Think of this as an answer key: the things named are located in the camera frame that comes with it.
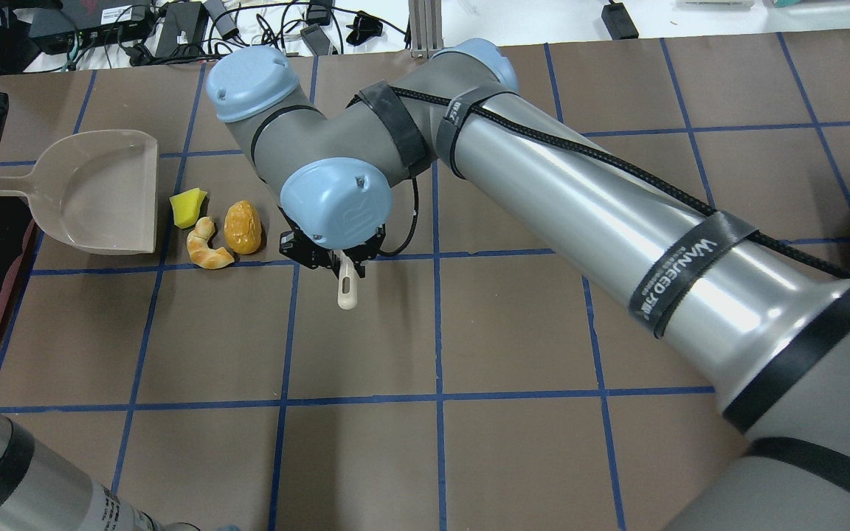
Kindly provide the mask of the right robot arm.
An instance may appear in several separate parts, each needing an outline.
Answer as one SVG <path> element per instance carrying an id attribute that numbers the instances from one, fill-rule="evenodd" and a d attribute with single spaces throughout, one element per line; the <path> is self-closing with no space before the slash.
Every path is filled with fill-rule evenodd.
<path id="1" fill-rule="evenodd" d="M 288 221 L 280 252 L 348 296 L 392 188 L 440 161 L 685 356 L 750 444 L 669 529 L 850 530 L 849 272 L 602 151 L 523 100 L 483 39 L 334 118 L 270 46 L 222 58 L 206 91 Z"/>

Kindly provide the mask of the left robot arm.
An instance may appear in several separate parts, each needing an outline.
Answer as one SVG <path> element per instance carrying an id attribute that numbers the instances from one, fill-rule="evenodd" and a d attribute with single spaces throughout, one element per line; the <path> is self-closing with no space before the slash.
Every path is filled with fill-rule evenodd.
<path id="1" fill-rule="evenodd" d="M 0 142 L 9 97 L 0 93 Z M 23 199 L 41 231 L 91 254 L 156 248 L 158 142 L 135 130 L 77 132 L 29 173 L 0 176 L 0 198 Z M 0 530 L 191 530 L 162 524 L 0 413 Z"/>

